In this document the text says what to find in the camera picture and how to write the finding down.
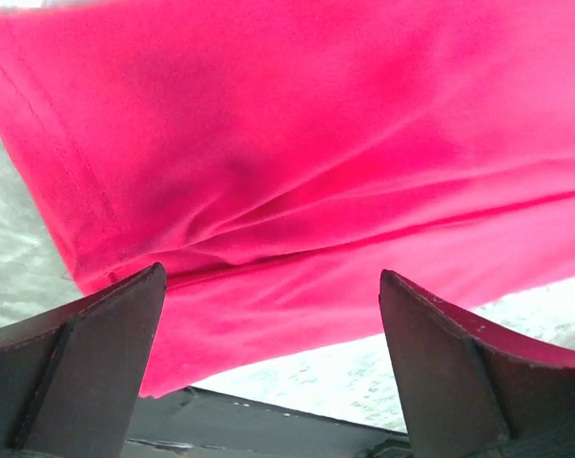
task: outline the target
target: pink fabric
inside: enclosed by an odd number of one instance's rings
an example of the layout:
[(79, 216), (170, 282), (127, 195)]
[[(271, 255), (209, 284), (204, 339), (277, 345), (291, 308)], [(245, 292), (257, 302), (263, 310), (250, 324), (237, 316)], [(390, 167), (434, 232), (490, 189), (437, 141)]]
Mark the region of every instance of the pink fabric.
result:
[(575, 275), (573, 0), (0, 15), (0, 135), (83, 292), (167, 267), (143, 395)]

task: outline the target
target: red cloth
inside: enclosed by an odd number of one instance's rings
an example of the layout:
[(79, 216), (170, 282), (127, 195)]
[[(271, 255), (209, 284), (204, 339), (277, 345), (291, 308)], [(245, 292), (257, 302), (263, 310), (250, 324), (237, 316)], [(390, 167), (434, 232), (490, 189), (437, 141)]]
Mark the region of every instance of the red cloth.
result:
[(0, 15), (0, 135), (82, 291), (167, 267), (143, 395), (575, 275), (572, 0)]

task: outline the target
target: folded cloth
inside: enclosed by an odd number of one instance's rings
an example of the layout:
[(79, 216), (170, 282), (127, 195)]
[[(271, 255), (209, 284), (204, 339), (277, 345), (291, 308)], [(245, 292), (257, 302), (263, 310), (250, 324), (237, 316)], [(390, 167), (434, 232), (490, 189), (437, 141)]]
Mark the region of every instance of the folded cloth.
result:
[(142, 395), (575, 275), (575, 0), (0, 13), (0, 136), (84, 293), (166, 266)]

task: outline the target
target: mottled gray surface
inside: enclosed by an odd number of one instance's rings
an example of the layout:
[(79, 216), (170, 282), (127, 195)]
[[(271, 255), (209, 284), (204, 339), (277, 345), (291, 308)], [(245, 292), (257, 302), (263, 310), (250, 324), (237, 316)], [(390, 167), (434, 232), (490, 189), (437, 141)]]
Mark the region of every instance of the mottled gray surface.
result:
[[(77, 297), (0, 142), (0, 326)], [(526, 335), (575, 349), (575, 279), (506, 297), (479, 313)], [(346, 420), (404, 428), (382, 336), (253, 364), (198, 385)]]

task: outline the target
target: garment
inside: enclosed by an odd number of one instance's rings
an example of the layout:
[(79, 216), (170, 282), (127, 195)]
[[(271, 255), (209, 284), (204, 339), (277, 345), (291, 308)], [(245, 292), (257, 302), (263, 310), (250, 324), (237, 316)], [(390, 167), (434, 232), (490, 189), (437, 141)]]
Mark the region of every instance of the garment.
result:
[(166, 266), (142, 395), (575, 275), (574, 0), (0, 13), (0, 136), (84, 293)]

